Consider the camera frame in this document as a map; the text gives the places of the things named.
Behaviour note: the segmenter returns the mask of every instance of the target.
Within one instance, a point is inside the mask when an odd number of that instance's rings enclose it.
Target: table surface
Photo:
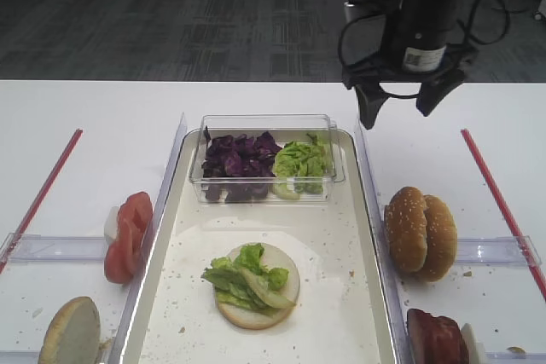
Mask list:
[[[415,85],[386,88],[411,93]],[[365,132],[381,205],[413,185],[449,203],[465,236],[510,236],[460,134],[468,128],[545,260],[545,91],[546,84],[464,84],[429,118],[414,102],[388,101]],[[101,235],[110,208],[128,194],[146,190],[154,200],[183,112],[189,130],[206,114],[325,113],[353,132],[357,100],[342,84],[0,81],[0,240],[16,230],[77,128],[84,133],[27,233]],[[530,301],[520,308],[546,319],[527,275],[519,294]],[[537,335],[527,345],[539,352],[540,343]]]

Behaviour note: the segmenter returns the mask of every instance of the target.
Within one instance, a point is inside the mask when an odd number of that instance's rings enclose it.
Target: plastic container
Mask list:
[[[335,129],[335,124],[328,116],[320,114],[205,116],[201,121],[189,180],[198,200],[209,204],[262,201],[300,204],[326,201],[332,194],[334,184],[345,179],[339,143],[334,141],[332,129]],[[206,151],[212,145],[206,139],[206,130],[212,139],[221,136],[233,136],[236,139],[244,135],[247,138],[253,137],[254,141],[268,132],[279,147],[292,141],[311,144],[311,138],[316,137],[324,149],[324,174],[276,177],[271,173],[271,176],[255,177],[206,177],[203,164],[206,162]]]

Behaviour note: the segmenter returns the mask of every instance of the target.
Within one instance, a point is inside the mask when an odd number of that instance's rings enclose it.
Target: metal tray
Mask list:
[[[186,135],[135,309],[124,312],[120,362],[395,362],[355,145],[335,132],[348,177],[328,203],[286,207],[200,203],[189,183],[198,132]],[[294,312],[259,332],[230,325],[200,279],[248,241],[280,246],[301,276]]]

